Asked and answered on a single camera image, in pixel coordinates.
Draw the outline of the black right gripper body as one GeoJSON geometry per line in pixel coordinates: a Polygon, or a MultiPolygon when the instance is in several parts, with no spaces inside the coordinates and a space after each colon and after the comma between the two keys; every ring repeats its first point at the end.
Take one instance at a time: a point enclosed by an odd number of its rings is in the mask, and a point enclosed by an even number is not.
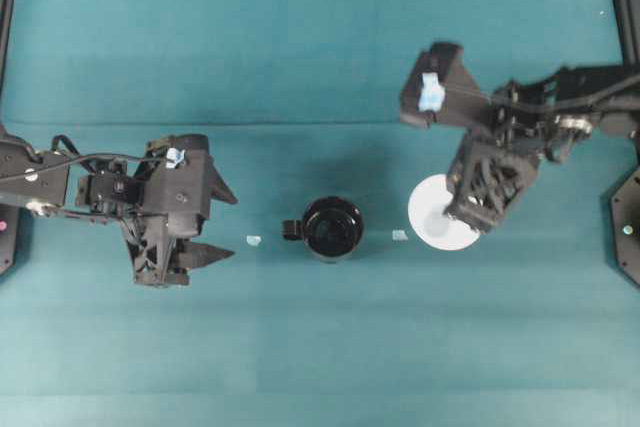
{"type": "Polygon", "coordinates": [[[480,234],[500,225],[538,175],[537,155],[521,155],[484,139],[464,139],[446,174],[452,195],[445,216],[480,234]]]}

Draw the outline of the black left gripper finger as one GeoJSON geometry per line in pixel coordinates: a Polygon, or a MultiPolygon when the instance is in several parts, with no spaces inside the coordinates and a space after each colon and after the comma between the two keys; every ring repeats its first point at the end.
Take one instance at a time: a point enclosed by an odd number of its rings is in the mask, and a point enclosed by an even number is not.
{"type": "Polygon", "coordinates": [[[210,244],[180,240],[176,246],[175,267],[181,271],[188,272],[207,267],[233,255],[233,251],[210,244]]]}
{"type": "Polygon", "coordinates": [[[208,189],[210,191],[210,197],[216,201],[230,205],[236,204],[238,199],[216,169],[212,157],[209,158],[208,169],[208,189]]]}

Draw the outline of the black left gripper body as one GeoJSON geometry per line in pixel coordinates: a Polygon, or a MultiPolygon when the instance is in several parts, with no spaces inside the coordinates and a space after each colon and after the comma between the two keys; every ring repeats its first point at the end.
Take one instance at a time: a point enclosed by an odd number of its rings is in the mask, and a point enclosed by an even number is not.
{"type": "Polygon", "coordinates": [[[193,241],[199,236],[209,218],[210,202],[206,201],[195,211],[136,212],[120,219],[134,283],[147,287],[188,285],[191,271],[175,267],[176,246],[180,240],[193,241]]]}

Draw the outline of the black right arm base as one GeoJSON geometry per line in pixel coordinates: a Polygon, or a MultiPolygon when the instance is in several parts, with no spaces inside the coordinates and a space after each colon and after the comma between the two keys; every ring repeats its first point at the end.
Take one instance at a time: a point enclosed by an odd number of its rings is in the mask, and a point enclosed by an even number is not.
{"type": "Polygon", "coordinates": [[[613,192],[609,201],[618,269],[639,287],[639,169],[613,192]]]}

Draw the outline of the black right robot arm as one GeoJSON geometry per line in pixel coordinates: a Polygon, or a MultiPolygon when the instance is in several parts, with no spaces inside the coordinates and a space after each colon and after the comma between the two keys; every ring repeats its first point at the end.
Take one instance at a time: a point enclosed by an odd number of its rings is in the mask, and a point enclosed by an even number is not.
{"type": "Polygon", "coordinates": [[[452,85],[466,114],[465,134],[446,176],[443,213],[486,234],[500,225],[538,176],[542,161],[561,164],[599,130],[639,140],[639,71],[561,68],[532,84],[511,81],[492,95],[452,85]]]}

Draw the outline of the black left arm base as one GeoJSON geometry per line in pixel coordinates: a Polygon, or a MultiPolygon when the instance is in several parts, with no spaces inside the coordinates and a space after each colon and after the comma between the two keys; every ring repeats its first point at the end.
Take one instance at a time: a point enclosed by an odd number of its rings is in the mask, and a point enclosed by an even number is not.
{"type": "Polygon", "coordinates": [[[29,259],[32,217],[24,208],[1,205],[1,278],[12,274],[29,259]]]}

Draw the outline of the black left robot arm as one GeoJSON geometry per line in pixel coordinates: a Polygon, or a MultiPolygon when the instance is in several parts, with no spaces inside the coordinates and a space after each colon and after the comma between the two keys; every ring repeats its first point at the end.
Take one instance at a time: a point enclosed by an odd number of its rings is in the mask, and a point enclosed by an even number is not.
{"type": "Polygon", "coordinates": [[[228,259],[232,251],[197,242],[211,204],[236,196],[214,165],[209,139],[170,135],[147,142],[143,156],[81,154],[65,135],[37,151],[1,134],[1,270],[15,263],[22,211],[118,225],[135,283],[186,286],[189,274],[228,259]]]}

